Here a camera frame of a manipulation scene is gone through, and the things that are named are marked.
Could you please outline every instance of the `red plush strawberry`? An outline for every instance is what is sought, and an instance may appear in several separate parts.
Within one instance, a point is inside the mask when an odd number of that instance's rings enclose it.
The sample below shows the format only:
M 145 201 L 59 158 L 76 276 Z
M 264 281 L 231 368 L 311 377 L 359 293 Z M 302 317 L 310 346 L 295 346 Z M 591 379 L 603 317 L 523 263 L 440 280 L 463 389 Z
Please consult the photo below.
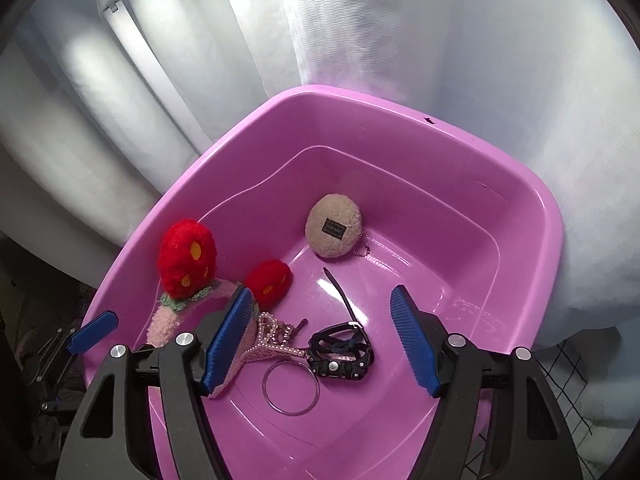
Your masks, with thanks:
M 244 280 L 260 310 L 271 310 L 289 290 L 293 275 L 280 260 L 268 260 L 257 266 Z
M 174 299 L 190 298 L 216 275 L 213 235 L 195 220 L 180 220 L 162 238 L 158 256 L 160 281 Z

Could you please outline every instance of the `pink plastic tub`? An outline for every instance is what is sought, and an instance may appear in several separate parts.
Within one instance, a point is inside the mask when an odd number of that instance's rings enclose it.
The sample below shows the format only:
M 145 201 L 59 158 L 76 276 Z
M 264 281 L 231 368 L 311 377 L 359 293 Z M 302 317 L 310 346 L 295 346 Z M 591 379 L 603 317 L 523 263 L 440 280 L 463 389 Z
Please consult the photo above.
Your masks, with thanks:
M 306 246 L 312 205 L 328 193 L 359 204 L 371 240 L 367 258 L 324 262 Z M 556 275 L 562 222 L 551 193 L 505 153 L 449 124 L 381 99 L 306 86 L 270 99 L 203 155 L 160 200 L 102 282 L 85 322 L 104 310 L 116 332 L 84 359 L 86 378 L 116 343 L 136 348 L 161 292 L 155 260 L 162 232 L 201 220 L 218 246 L 218 275 L 242 280 L 279 258 L 293 271 L 274 314 L 308 327 L 300 346 L 348 320 L 326 280 L 327 266 L 366 327 L 376 361 L 360 383 L 321 381 L 318 405 L 303 416 L 271 409 L 262 376 L 248 364 L 228 392 L 204 400 L 212 430 L 237 480 L 404 479 L 436 402 L 414 380 L 389 314 L 405 284 L 418 307 L 479 348 L 508 353 L 532 344 Z M 193 328 L 209 300 L 193 312 Z M 305 371 L 280 367 L 270 395 L 285 409 L 308 405 Z M 156 449 L 165 480 L 177 475 L 151 392 Z

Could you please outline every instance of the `white curtain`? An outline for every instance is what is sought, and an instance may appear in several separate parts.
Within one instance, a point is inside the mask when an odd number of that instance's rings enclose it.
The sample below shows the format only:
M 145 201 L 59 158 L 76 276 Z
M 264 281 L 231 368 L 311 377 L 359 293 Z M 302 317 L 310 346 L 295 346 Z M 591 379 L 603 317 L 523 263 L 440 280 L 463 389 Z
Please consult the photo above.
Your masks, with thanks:
M 640 314 L 640 52 L 605 0 L 123 1 L 212 142 L 281 90 L 322 83 L 428 112 L 527 164 L 566 231 L 540 344 Z M 38 0 L 0 57 L 0 92 L 6 151 L 108 244 L 198 156 L 95 0 Z M 0 214 L 18 241 L 34 225 Z M 83 250 L 28 248 L 97 285 L 104 254 L 80 233 L 69 243 Z

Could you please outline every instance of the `silver screw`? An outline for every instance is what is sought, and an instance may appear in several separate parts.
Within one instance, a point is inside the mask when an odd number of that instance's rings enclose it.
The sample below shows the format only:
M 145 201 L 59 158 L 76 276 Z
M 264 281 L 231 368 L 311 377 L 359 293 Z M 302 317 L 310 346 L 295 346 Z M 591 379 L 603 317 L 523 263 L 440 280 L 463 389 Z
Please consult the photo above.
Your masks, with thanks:
M 109 354 L 111 354 L 111 357 L 122 357 L 124 354 L 127 353 L 127 347 L 124 345 L 116 345 L 111 349 L 111 352 L 109 352 Z
M 516 357 L 521 361 L 528 361 L 529 359 L 531 359 L 531 352 L 524 348 L 524 346 L 521 346 L 519 348 L 516 348 Z
M 193 334 L 191 332 L 182 332 L 175 337 L 175 342 L 180 346 L 187 346 L 193 343 Z
M 466 345 L 465 337 L 461 336 L 460 334 L 451 334 L 447 341 L 451 346 L 455 348 L 462 348 L 464 345 Z

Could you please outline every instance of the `blue rubber pad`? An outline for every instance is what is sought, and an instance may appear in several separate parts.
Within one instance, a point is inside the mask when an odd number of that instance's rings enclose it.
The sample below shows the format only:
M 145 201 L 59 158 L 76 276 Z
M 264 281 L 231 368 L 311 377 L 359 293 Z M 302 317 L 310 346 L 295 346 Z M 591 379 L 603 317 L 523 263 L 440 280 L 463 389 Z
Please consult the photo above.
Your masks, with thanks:
M 118 316 L 105 310 L 69 338 L 66 349 L 71 354 L 84 354 L 89 348 L 102 341 L 118 327 Z
M 248 288 L 240 293 L 207 348 L 204 375 L 200 382 L 208 393 L 225 381 L 226 373 L 249 325 L 254 309 L 253 299 Z
M 437 397 L 441 383 L 436 373 L 436 354 L 415 317 L 415 307 L 407 301 L 404 294 L 404 290 L 398 286 L 391 292 L 391 318 L 414 371 L 415 380 L 427 389 L 431 397 Z

